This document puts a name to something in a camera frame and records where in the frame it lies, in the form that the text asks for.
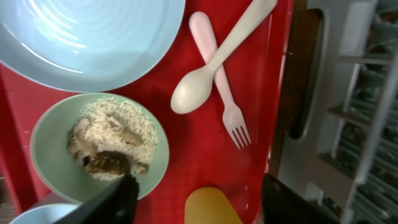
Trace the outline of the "yellow plastic cup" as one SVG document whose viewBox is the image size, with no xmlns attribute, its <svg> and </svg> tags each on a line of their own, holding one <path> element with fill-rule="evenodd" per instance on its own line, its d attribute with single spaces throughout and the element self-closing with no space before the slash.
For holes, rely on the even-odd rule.
<svg viewBox="0 0 398 224">
<path fill-rule="evenodd" d="M 184 224 L 243 224 L 226 195 L 215 187 L 193 191 L 185 202 Z"/>
</svg>

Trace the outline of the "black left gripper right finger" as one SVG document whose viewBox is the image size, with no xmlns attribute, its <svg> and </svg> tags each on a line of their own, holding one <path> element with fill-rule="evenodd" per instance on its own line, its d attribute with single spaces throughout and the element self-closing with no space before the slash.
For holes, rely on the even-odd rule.
<svg viewBox="0 0 398 224">
<path fill-rule="evenodd" d="M 338 224 L 270 174 L 262 181 L 262 211 L 266 224 Z"/>
</svg>

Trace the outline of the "green bowl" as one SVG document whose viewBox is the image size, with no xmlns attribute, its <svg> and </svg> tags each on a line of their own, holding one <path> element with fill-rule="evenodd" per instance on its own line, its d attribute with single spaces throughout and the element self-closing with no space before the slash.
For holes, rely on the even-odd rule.
<svg viewBox="0 0 398 224">
<path fill-rule="evenodd" d="M 129 98 L 111 93 L 84 93 L 65 98 L 50 107 L 38 120 L 30 140 L 30 154 L 41 181 L 59 197 L 71 203 L 83 203 L 100 194 L 113 180 L 99 180 L 85 172 L 68 151 L 70 131 L 81 118 L 80 110 L 101 98 L 115 98 L 138 106 L 154 122 L 158 144 L 146 175 L 136 174 L 141 199 L 163 179 L 170 150 L 166 133 L 157 118 Z"/>
</svg>

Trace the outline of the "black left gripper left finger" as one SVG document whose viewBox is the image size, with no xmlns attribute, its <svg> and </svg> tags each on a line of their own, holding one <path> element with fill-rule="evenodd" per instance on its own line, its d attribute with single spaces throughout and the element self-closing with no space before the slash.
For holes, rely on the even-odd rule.
<svg viewBox="0 0 398 224">
<path fill-rule="evenodd" d="M 138 194 L 136 178 L 125 175 L 55 224 L 132 224 Z"/>
</svg>

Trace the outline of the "light blue plate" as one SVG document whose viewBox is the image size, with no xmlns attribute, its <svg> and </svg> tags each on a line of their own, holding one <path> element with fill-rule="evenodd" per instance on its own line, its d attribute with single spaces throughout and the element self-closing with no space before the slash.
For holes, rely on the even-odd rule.
<svg viewBox="0 0 398 224">
<path fill-rule="evenodd" d="M 151 71 L 185 0 L 1 0 L 1 63 L 41 85 L 108 91 Z"/>
</svg>

